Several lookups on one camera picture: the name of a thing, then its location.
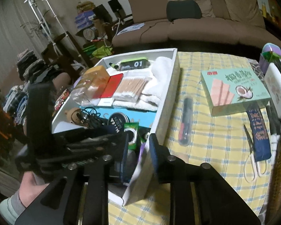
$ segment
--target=storage box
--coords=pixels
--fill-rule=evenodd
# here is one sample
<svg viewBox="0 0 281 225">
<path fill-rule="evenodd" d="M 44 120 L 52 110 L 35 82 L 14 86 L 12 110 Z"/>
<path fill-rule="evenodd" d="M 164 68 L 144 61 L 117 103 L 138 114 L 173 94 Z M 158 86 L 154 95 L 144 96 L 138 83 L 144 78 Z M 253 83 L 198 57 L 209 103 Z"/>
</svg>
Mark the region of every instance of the storage box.
<svg viewBox="0 0 281 225">
<path fill-rule="evenodd" d="M 281 72 L 274 63 L 269 65 L 264 81 L 272 97 L 278 118 L 281 119 Z"/>
<path fill-rule="evenodd" d="M 148 50 L 109 56 L 102 58 L 96 64 L 96 66 L 103 65 L 105 68 L 109 68 L 110 63 L 117 64 L 118 62 L 126 59 L 146 57 L 148 60 L 155 60 L 160 56 L 172 59 L 172 65 L 168 68 L 169 72 L 171 72 L 171 77 L 169 77 L 165 83 L 163 95 L 150 131 L 150 133 L 156 133 L 158 142 L 162 145 L 164 143 L 167 132 L 166 130 L 168 128 L 172 108 L 174 105 L 180 75 L 177 49 Z M 53 133 L 59 122 L 67 120 L 65 111 L 70 110 L 73 107 L 79 107 L 79 105 L 76 104 L 71 97 L 68 97 L 52 121 Z M 111 192 L 112 189 L 109 188 L 109 199 L 121 206 L 124 206 L 144 198 L 153 174 L 153 166 L 149 153 L 149 141 L 146 142 L 145 150 L 143 152 L 143 160 L 144 161 L 137 164 L 128 187 L 121 195 L 114 194 Z"/>
<path fill-rule="evenodd" d="M 251 68 L 202 71 L 201 81 L 212 116 L 245 112 L 255 101 L 264 108 L 271 98 Z"/>
</svg>

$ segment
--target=white container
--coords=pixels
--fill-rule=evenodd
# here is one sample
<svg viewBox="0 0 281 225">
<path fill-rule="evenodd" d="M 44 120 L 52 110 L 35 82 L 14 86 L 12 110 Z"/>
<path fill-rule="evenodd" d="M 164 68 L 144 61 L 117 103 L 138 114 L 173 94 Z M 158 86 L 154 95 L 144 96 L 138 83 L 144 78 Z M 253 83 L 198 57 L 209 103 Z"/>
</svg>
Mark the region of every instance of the white container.
<svg viewBox="0 0 281 225">
<path fill-rule="evenodd" d="M 270 63 L 264 81 L 275 105 L 278 118 L 281 119 L 281 73 L 274 63 Z"/>
<path fill-rule="evenodd" d="M 150 133 L 155 133 L 159 144 L 163 145 L 176 97 L 180 75 L 180 64 L 177 55 L 177 49 L 147 50 L 109 56 L 101 59 L 96 66 L 103 65 L 105 68 L 109 68 L 109 63 L 117 64 L 118 62 L 126 59 L 146 57 L 148 60 L 155 60 L 160 56 L 172 59 L 172 65 L 168 69 L 169 72 L 171 72 L 171 77 L 169 77 L 165 83 L 163 95 L 160 100 Z M 70 110 L 73 107 L 79 106 L 71 99 L 71 97 L 68 97 L 52 121 L 53 133 L 59 122 L 67 121 L 65 111 Z M 144 161 L 137 164 L 129 186 L 126 188 L 124 194 L 122 196 L 117 196 L 111 191 L 108 191 L 108 198 L 113 202 L 124 206 L 144 198 L 153 174 L 153 166 L 149 154 L 149 140 L 146 142 L 145 150 L 146 151 L 144 151 L 143 155 Z"/>
</svg>

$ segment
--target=yellow plaid tablecloth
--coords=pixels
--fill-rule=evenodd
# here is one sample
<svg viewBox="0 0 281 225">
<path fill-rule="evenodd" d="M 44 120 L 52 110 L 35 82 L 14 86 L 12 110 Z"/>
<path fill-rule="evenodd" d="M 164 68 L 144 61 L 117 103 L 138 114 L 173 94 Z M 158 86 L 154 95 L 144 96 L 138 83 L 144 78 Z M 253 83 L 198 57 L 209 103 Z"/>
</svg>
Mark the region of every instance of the yellow plaid tablecloth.
<svg viewBox="0 0 281 225">
<path fill-rule="evenodd" d="M 178 97 L 172 111 L 164 145 L 172 155 L 185 162 L 200 165 L 210 163 L 233 189 L 258 215 L 263 205 L 269 184 L 270 164 L 267 175 L 247 183 L 243 177 L 244 162 L 249 155 L 249 144 L 243 124 L 250 126 L 246 113 L 211 117 L 200 82 L 200 72 L 221 68 L 249 68 L 246 58 L 214 53 L 179 52 L 182 77 L 178 86 Z M 185 95 L 194 100 L 191 144 L 187 147 L 178 143 L 178 132 L 182 117 L 182 103 Z M 269 121 L 266 110 L 261 109 L 268 134 Z M 144 200 L 121 207 L 109 202 L 109 224 L 168 224 L 170 214 L 170 186 L 158 185 L 152 178 Z"/>
</svg>

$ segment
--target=cable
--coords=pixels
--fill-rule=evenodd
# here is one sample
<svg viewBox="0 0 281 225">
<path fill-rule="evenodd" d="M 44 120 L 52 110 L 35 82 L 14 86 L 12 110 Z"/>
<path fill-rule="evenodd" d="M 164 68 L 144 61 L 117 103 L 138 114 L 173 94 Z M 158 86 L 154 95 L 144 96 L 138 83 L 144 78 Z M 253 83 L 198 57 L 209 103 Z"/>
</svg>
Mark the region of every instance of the cable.
<svg viewBox="0 0 281 225">
<path fill-rule="evenodd" d="M 101 127 L 102 125 L 105 125 L 106 124 L 106 121 L 104 121 L 104 119 L 102 119 L 100 117 L 100 113 L 97 112 L 97 110 L 92 107 L 92 106 L 89 106 L 89 107 L 86 107 L 84 109 L 76 109 L 72 115 L 71 115 L 71 120 L 74 124 L 77 124 L 74 120 L 73 120 L 73 115 L 74 113 L 77 113 L 77 117 L 79 118 L 79 120 L 81 121 L 81 123 L 88 127 L 88 128 L 91 128 L 91 129 L 95 129 L 95 128 L 99 128 Z"/>
<path fill-rule="evenodd" d="M 118 18 L 119 19 L 119 24 L 118 24 L 118 27 L 117 27 L 117 31 L 116 31 L 116 33 L 114 34 L 114 37 L 117 35 L 117 33 L 118 33 L 118 30 L 119 30 L 119 27 L 120 27 L 120 22 L 121 22 L 121 19 L 120 18 Z"/>
<path fill-rule="evenodd" d="M 120 19 L 120 18 L 117 18 L 117 19 L 119 20 L 119 22 L 117 23 L 117 24 L 118 24 L 118 27 L 117 27 L 116 33 L 114 34 L 114 36 L 112 37 L 112 39 L 117 35 L 118 30 L 119 30 L 119 27 L 120 27 L 121 19 Z M 104 44 L 105 44 L 106 47 L 110 48 L 112 45 L 107 46 L 105 36 L 106 36 L 106 33 L 104 34 L 104 37 L 103 37 L 103 38 L 104 38 Z"/>
<path fill-rule="evenodd" d="M 141 37 L 142 37 L 142 35 L 143 35 L 145 32 L 147 32 L 149 29 L 151 29 L 152 27 L 154 27 L 154 26 L 157 25 L 158 23 L 162 23 L 162 22 L 168 22 L 168 21 L 158 21 L 158 22 L 155 22 L 154 25 L 150 25 L 149 28 L 147 28 L 144 32 L 141 33 L 140 39 L 139 39 L 138 43 L 139 43 L 139 44 L 141 43 Z"/>
</svg>

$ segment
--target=white curtain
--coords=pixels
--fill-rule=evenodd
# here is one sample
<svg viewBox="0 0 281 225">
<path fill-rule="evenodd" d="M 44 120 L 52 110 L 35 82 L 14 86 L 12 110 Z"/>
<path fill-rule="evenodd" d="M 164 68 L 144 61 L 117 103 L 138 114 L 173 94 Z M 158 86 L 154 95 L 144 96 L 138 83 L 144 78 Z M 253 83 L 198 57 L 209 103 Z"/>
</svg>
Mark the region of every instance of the white curtain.
<svg viewBox="0 0 281 225">
<path fill-rule="evenodd" d="M 33 36 L 31 36 L 29 34 L 30 25 L 24 29 L 20 27 L 27 22 L 37 22 L 31 8 L 27 3 L 24 4 L 24 1 L 0 1 L 0 86 L 16 66 L 17 54 L 29 48 L 35 51 L 38 58 L 41 58 L 40 54 L 48 44 L 43 35 L 37 36 L 33 33 Z M 65 30 L 69 31 L 74 37 L 77 32 L 74 19 L 77 16 L 76 5 L 78 2 L 79 0 L 49 0 Z M 43 13 L 49 9 L 43 2 L 39 2 L 38 6 Z M 45 15 L 45 19 L 56 35 L 63 33 L 50 11 Z M 75 37 L 75 39 L 80 45 L 83 43 L 81 38 Z"/>
<path fill-rule="evenodd" d="M 20 187 L 20 183 L 14 177 L 0 171 L 0 193 L 11 197 Z"/>
</svg>

